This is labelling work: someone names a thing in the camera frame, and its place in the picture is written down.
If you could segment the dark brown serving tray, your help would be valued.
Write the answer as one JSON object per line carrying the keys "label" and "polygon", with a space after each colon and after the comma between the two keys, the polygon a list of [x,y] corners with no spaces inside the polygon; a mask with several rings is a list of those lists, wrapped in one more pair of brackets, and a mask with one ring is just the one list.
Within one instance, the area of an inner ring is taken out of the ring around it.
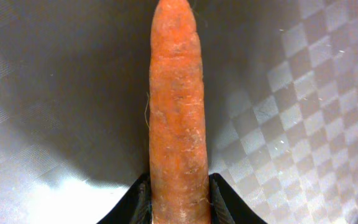
{"label": "dark brown serving tray", "polygon": [[[97,223],[149,169],[155,1],[0,0],[0,223]],[[209,170],[267,223],[358,223],[358,1],[192,1]]]}

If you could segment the orange carrot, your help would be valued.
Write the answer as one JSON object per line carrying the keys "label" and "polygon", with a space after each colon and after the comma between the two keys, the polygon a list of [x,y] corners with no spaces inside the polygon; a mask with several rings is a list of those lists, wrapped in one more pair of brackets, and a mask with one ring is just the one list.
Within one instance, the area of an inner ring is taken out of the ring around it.
{"label": "orange carrot", "polygon": [[187,0],[158,2],[150,46],[152,221],[211,223],[203,62]]}

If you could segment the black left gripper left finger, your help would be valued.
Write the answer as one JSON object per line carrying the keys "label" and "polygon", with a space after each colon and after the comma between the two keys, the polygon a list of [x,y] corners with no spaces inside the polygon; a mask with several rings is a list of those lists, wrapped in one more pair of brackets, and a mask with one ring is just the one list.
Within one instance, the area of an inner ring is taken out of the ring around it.
{"label": "black left gripper left finger", "polygon": [[142,174],[98,224],[151,224],[150,174]]}

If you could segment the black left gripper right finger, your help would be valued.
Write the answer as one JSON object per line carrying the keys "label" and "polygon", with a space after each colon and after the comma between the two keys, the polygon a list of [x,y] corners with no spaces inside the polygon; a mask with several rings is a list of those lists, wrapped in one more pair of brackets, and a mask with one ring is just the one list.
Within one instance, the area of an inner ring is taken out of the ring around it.
{"label": "black left gripper right finger", "polygon": [[267,224],[218,173],[209,176],[212,224]]}

